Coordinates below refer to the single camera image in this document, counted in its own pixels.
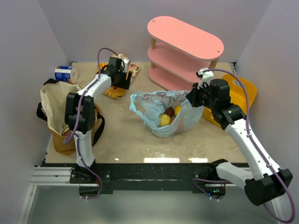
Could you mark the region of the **dark red fruit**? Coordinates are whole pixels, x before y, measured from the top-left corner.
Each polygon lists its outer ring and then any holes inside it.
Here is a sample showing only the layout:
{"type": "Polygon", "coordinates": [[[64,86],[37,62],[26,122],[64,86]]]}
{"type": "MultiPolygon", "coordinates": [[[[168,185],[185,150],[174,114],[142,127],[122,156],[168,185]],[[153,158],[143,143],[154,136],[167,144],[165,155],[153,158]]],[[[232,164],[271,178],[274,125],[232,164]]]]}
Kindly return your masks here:
{"type": "Polygon", "coordinates": [[[167,108],[164,113],[166,115],[168,115],[169,117],[173,117],[174,116],[174,109],[173,109],[173,107],[167,108]]]}

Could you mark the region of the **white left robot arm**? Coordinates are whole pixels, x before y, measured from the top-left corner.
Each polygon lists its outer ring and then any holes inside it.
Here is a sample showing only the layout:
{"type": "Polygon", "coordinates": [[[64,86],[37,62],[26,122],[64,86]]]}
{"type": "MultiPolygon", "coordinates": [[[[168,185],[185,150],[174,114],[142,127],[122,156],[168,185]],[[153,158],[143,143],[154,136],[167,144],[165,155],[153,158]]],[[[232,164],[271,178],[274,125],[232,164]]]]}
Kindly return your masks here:
{"type": "Polygon", "coordinates": [[[129,66],[130,60],[127,58],[110,57],[108,64],[98,68],[95,78],[85,88],[76,93],[70,92],[66,97],[64,121],[71,133],[65,137],[63,143],[74,139],[77,155],[74,176],[86,182],[100,180],[95,173],[92,145],[97,139],[92,139],[92,129],[95,122],[101,120],[98,128],[101,135],[105,119],[97,110],[94,101],[111,86],[129,89],[132,77],[129,66]]]}

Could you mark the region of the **yellow pear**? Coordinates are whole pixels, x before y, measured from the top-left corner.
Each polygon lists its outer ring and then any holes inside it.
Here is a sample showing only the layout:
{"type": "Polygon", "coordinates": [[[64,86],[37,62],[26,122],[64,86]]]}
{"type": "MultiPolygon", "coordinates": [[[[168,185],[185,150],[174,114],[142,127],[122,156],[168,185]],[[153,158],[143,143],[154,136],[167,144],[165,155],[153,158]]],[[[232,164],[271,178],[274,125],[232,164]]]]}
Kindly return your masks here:
{"type": "Polygon", "coordinates": [[[171,117],[169,117],[166,114],[162,114],[160,115],[160,122],[159,122],[159,126],[160,127],[164,127],[170,124],[171,121],[171,117]]]}

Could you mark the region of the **glazed cruller donut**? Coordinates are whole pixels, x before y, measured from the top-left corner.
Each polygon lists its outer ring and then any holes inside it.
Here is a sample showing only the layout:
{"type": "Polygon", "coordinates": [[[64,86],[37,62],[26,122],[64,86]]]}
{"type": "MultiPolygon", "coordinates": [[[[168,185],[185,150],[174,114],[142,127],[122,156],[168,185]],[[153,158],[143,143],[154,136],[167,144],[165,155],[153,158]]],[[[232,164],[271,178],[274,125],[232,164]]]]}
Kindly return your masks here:
{"type": "Polygon", "coordinates": [[[111,86],[105,90],[104,94],[113,99],[119,99],[126,93],[125,89],[111,86]]]}

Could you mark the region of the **yellow lemon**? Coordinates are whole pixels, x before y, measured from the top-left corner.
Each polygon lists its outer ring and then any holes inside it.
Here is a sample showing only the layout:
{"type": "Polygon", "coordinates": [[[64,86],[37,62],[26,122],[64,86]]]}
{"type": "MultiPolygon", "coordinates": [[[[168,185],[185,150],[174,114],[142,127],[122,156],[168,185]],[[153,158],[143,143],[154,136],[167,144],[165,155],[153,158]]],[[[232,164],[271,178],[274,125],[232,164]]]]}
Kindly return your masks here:
{"type": "Polygon", "coordinates": [[[174,109],[174,114],[175,114],[175,116],[177,116],[178,114],[179,114],[179,112],[181,111],[181,109],[182,109],[182,106],[177,106],[175,109],[174,109]]]}

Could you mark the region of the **brown paper tote bag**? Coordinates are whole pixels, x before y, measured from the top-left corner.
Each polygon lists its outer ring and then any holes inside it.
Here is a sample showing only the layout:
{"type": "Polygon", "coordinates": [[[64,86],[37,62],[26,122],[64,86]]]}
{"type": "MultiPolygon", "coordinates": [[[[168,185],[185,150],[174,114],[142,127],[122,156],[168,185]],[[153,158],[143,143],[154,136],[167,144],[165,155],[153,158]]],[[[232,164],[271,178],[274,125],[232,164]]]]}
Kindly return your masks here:
{"type": "Polygon", "coordinates": [[[70,84],[55,79],[48,79],[40,89],[41,102],[38,104],[36,115],[47,122],[53,136],[54,149],[61,154],[71,155],[76,152],[75,141],[63,143],[62,135],[66,124],[64,122],[67,94],[76,93],[81,88],[76,84],[70,84]]]}

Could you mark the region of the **blue printed plastic bag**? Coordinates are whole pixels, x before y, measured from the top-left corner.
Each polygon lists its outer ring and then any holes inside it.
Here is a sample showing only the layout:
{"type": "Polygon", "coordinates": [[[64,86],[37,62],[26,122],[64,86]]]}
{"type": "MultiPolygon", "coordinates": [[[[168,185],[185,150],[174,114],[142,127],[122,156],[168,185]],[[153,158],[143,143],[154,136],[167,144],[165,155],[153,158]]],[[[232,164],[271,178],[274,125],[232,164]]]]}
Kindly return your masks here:
{"type": "Polygon", "coordinates": [[[189,91],[137,91],[130,96],[129,109],[135,112],[153,134],[165,138],[194,127],[202,117],[203,106],[192,107],[189,91]]]}

